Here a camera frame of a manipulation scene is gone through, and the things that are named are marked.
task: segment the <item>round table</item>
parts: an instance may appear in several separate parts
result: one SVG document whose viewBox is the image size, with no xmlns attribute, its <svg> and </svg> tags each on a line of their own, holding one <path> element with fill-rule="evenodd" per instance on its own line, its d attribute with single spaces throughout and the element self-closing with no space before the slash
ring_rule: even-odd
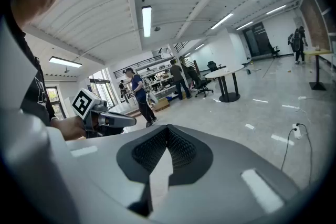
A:
<svg viewBox="0 0 336 224">
<path fill-rule="evenodd" d="M 237 79 L 236 79 L 235 72 L 238 72 L 242 70 L 243 68 L 244 68 L 243 65 L 221 68 L 205 76 L 207 79 L 218 78 L 219 86 L 221 88 L 220 90 L 222 93 L 222 96 L 219 97 L 219 100 L 221 102 L 231 103 L 231 102 L 237 101 L 240 98 L 240 94 L 238 93 L 238 86 L 237 86 Z M 230 74 L 232 74 L 233 83 L 235 85 L 236 92 L 227 92 L 225 76 L 230 75 Z"/>
</svg>

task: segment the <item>ceiling light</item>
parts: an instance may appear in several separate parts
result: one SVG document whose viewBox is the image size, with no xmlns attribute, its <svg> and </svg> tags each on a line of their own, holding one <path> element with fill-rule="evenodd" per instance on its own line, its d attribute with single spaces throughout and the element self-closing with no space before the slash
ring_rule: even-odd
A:
<svg viewBox="0 0 336 224">
<path fill-rule="evenodd" d="M 270 13 L 272 13 L 272 12 L 276 12 L 278 9 L 284 8 L 285 6 L 286 6 L 286 5 L 281 6 L 281 7 L 278 7 L 278 8 L 276 8 L 276 9 L 273 9 L 273 10 L 271 10 L 270 12 L 268 12 L 268 13 L 266 13 L 266 14 L 270 14 Z"/>
<path fill-rule="evenodd" d="M 201 48 L 204 45 L 204 43 L 202 45 L 199 45 L 195 50 Z"/>
<path fill-rule="evenodd" d="M 237 28 L 236 30 L 239 30 L 239 29 L 242 29 L 243 27 L 245 27 L 245 26 L 247 26 L 247 25 L 250 25 L 250 24 L 252 24 L 253 22 L 249 22 L 249 23 L 247 23 L 247 24 L 245 24 L 245 25 L 243 25 L 243 26 L 240 26 L 239 28 Z"/>
<path fill-rule="evenodd" d="M 72 62 L 72 61 L 68 61 L 65 59 L 61 59 L 55 56 L 52 56 L 49 60 L 49 62 L 53 62 L 53 63 L 59 63 L 60 65 L 65 65 L 65 66 L 69 66 L 69 67 L 81 67 L 81 63 L 77 63 L 77 62 Z"/>
<path fill-rule="evenodd" d="M 211 27 L 211 29 L 215 29 L 218 25 L 220 25 L 222 22 L 224 22 L 225 20 L 229 19 L 233 14 L 230 13 L 229 15 L 225 16 L 222 20 L 220 20 L 217 24 L 215 24 L 213 27 Z"/>
<path fill-rule="evenodd" d="M 151 17 L 152 17 L 152 7 L 151 6 L 142 7 L 142 23 L 143 23 L 143 33 L 145 37 L 151 36 Z"/>
</svg>

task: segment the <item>desk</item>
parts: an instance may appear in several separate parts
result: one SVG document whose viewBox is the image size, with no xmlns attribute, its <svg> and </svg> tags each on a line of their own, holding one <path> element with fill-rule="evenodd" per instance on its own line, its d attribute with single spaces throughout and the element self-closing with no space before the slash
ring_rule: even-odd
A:
<svg viewBox="0 0 336 224">
<path fill-rule="evenodd" d="M 244 68 L 243 65 L 235 66 L 235 67 L 228 67 L 228 72 L 225 72 L 225 68 L 218 69 L 214 72 L 211 72 L 207 74 L 205 77 L 207 79 L 214 79 L 218 78 L 220 90 L 222 93 L 222 96 L 219 97 L 219 100 L 224 103 L 231 103 L 234 101 L 237 101 L 240 98 L 240 94 L 238 93 L 238 86 L 237 86 L 237 80 L 235 72 L 238 72 Z M 225 82 L 225 76 L 232 74 L 233 77 L 233 83 L 235 85 L 235 91 L 236 92 L 227 92 L 227 86 Z"/>
<path fill-rule="evenodd" d="M 323 83 L 320 82 L 320 64 L 319 64 L 319 55 L 321 54 L 331 54 L 332 52 L 326 49 L 321 49 L 321 50 L 307 50 L 303 51 L 303 53 L 307 56 L 313 56 L 315 55 L 316 58 L 316 82 L 310 82 L 310 88 L 312 90 L 320 90 L 320 91 L 325 91 L 325 87 Z"/>
</svg>

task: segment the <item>man in gray shirt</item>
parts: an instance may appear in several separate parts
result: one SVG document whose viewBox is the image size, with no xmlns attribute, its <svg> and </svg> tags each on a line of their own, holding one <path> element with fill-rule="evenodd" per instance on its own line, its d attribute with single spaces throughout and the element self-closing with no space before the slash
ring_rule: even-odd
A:
<svg viewBox="0 0 336 224">
<path fill-rule="evenodd" d="M 187 95 L 187 99 L 191 98 L 192 96 L 189 92 L 189 89 L 185 85 L 184 79 L 181 75 L 181 72 L 182 72 L 181 67 L 175 65 L 175 60 L 171 60 L 170 64 L 172 65 L 172 67 L 170 68 L 170 73 L 174 76 L 174 82 L 175 82 L 175 85 L 176 85 L 177 93 L 179 94 L 178 98 L 180 100 L 182 100 L 181 85 L 182 85 L 182 87 L 183 87 L 183 89 L 184 89 L 184 91 Z"/>
</svg>

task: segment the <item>black table base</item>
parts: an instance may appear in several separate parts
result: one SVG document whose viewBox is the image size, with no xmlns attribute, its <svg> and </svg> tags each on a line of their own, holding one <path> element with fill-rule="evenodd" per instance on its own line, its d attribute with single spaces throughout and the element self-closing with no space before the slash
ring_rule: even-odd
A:
<svg viewBox="0 0 336 224">
<path fill-rule="evenodd" d="M 324 87 L 323 83 L 320 82 L 320 64 L 319 64 L 319 56 L 315 55 L 315 62 L 316 62 L 316 82 L 310 82 L 310 88 L 312 90 L 318 90 L 318 91 L 326 91 L 326 88 Z"/>
<path fill-rule="evenodd" d="M 231 103 L 231 102 L 237 101 L 240 98 L 240 94 L 238 93 L 236 74 L 232 73 L 232 77 L 233 77 L 233 83 L 235 85 L 236 92 L 227 92 L 225 77 L 218 78 L 219 86 L 221 88 L 220 92 L 222 93 L 222 96 L 219 97 L 220 102 Z"/>
</svg>

